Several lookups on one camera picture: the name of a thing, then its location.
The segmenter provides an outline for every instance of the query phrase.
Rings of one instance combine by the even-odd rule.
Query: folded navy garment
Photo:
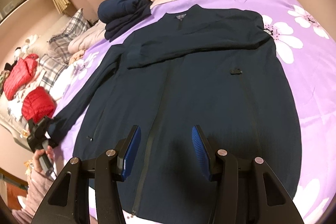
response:
[[[98,7],[98,18],[108,24],[120,17],[134,14],[142,4],[142,0],[104,0]]]
[[[105,38],[114,40],[151,15],[150,0],[104,0],[98,7],[98,18],[106,23]]]

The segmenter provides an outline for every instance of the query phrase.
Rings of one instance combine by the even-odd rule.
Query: zipper pull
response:
[[[241,69],[238,69],[238,68],[235,68],[235,69],[231,69],[230,70],[230,74],[231,75],[240,75],[240,74],[242,74],[243,72],[242,72],[242,70]]]

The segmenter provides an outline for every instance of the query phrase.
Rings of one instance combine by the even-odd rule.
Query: purple bedsheet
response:
[[[85,65],[77,68],[55,115],[84,85],[110,46],[122,43],[130,33],[158,21],[165,13],[182,12],[194,4],[204,8],[254,10],[263,16],[266,31],[275,40],[300,119],[302,167],[294,202],[305,223],[315,223],[336,192],[336,43],[297,0],[176,0],[158,5],[152,9],[152,16],[112,43],[102,40],[86,51]],[[58,159],[67,162],[72,157],[84,115],[55,149]],[[90,213],[96,215],[93,191]]]

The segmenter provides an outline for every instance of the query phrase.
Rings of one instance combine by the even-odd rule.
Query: tassel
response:
[[[52,0],[57,11],[61,14],[70,5],[69,0]]]

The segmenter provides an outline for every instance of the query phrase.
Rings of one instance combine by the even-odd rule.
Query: red puffer jacket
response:
[[[36,54],[29,54],[25,59],[20,58],[18,60],[3,84],[3,92],[8,100],[13,100],[19,87],[28,83],[34,77],[37,67],[36,59],[38,58]]]
[[[28,121],[38,123],[44,116],[52,117],[56,106],[53,99],[41,86],[29,92],[22,104],[22,115]]]

